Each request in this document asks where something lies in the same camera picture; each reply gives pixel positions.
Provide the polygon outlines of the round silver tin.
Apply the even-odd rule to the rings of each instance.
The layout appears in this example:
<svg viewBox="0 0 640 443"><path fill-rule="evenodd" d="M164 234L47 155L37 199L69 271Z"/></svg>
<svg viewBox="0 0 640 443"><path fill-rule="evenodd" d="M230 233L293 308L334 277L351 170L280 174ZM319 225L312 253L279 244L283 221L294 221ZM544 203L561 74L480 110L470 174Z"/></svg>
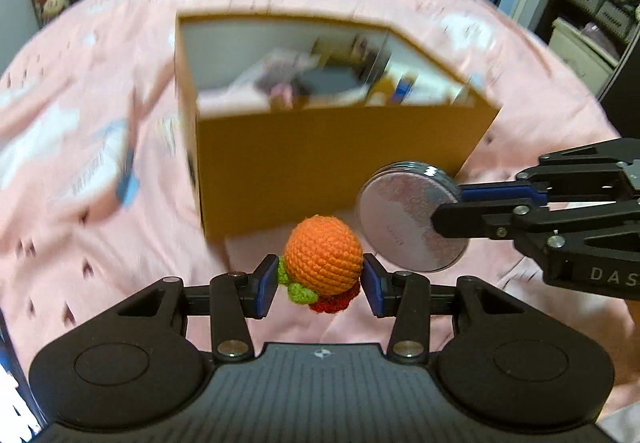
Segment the round silver tin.
<svg viewBox="0 0 640 443"><path fill-rule="evenodd" d="M434 273L456 264L466 238L438 234L432 215L439 206L459 203L459 186L439 168L420 162L390 164L364 183L357 217L371 247L401 269Z"/></svg>

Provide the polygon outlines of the orange crochet fruit toy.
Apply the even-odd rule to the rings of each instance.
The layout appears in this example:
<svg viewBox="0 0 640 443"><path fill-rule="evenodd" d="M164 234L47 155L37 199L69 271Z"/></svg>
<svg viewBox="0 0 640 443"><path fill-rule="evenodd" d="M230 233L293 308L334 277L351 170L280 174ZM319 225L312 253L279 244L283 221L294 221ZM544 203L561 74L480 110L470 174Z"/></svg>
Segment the orange crochet fruit toy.
<svg viewBox="0 0 640 443"><path fill-rule="evenodd" d="M278 281L291 302L335 314L359 295L362 268L363 249L354 231L339 218L313 216L288 237Z"/></svg>

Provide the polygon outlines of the grey cardboard box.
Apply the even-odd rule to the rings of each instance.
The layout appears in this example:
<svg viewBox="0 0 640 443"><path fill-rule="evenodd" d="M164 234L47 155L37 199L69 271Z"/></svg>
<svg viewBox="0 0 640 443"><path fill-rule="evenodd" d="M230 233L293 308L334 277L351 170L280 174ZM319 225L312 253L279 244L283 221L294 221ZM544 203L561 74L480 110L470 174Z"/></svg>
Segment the grey cardboard box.
<svg viewBox="0 0 640 443"><path fill-rule="evenodd" d="M292 87L300 96L334 96L361 87L361 82L350 67L329 66L303 70L296 74Z"/></svg>

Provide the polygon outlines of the pink heart pattern bedspread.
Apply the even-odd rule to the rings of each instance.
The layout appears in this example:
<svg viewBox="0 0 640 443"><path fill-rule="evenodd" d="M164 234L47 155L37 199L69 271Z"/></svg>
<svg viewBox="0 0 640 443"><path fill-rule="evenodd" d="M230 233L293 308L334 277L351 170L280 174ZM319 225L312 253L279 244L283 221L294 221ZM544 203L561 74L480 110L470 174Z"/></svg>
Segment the pink heart pattern bedspread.
<svg viewBox="0 0 640 443"><path fill-rule="evenodd" d="M1 78L1 309L17 359L167 275L204 284L279 250L285 227L206 243L175 88L179 10L321 10L401 26L500 113L462 169L506 180L614 137L589 90L485 0L84 0Z"/></svg>

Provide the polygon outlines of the yellow storage box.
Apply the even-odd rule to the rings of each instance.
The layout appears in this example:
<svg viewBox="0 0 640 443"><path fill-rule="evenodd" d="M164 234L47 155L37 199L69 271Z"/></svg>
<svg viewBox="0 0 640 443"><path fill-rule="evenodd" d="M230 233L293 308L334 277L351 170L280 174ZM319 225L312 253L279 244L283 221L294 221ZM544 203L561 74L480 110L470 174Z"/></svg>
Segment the yellow storage box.
<svg viewBox="0 0 640 443"><path fill-rule="evenodd" d="M361 36L390 62L462 89L442 104L275 111L234 81L276 49ZM196 210L207 241L352 207L367 178L401 160L456 174L497 116L483 91L405 27L336 14L181 12L176 88Z"/></svg>

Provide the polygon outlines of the white storage baskets shelf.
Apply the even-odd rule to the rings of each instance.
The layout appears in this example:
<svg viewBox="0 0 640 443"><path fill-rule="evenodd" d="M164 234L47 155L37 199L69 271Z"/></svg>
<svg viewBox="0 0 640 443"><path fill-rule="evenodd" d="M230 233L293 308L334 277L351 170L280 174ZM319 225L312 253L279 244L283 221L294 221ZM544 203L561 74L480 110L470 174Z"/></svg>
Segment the white storage baskets shelf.
<svg viewBox="0 0 640 443"><path fill-rule="evenodd" d="M593 94L614 75L637 30L639 0L561 0L549 48Z"/></svg>

